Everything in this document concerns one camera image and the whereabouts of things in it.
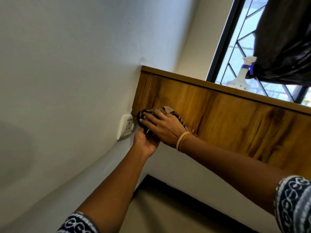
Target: garbage bag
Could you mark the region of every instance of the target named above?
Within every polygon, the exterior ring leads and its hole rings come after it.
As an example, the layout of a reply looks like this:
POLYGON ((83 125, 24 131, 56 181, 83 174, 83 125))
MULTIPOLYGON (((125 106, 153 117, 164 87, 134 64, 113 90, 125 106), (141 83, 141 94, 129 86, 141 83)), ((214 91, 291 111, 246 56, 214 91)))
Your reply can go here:
POLYGON ((269 0, 255 31, 246 78, 311 87, 311 0, 269 0))

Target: electrical outlet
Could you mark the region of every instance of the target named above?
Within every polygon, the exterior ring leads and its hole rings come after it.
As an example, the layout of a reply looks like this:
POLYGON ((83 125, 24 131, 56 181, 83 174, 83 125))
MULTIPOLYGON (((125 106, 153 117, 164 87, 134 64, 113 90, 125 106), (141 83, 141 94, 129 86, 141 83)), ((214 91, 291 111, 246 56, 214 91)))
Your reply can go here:
POLYGON ((119 125, 117 140, 130 135, 134 131, 134 121, 131 114, 123 114, 119 125))

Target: spray bottle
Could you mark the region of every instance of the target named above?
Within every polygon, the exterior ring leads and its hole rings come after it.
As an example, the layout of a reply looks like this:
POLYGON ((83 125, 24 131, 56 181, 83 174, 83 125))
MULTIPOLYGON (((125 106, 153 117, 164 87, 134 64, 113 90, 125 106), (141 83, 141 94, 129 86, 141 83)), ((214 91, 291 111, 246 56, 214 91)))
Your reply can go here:
POLYGON ((243 91, 248 91, 250 86, 246 83, 245 77, 246 77, 246 74, 247 74, 250 66, 252 65, 253 62, 256 61, 256 59, 257 59, 257 57, 255 57, 255 56, 243 58, 244 64, 242 65, 238 76, 234 80, 228 81, 226 86, 231 87, 231 88, 240 89, 243 91))

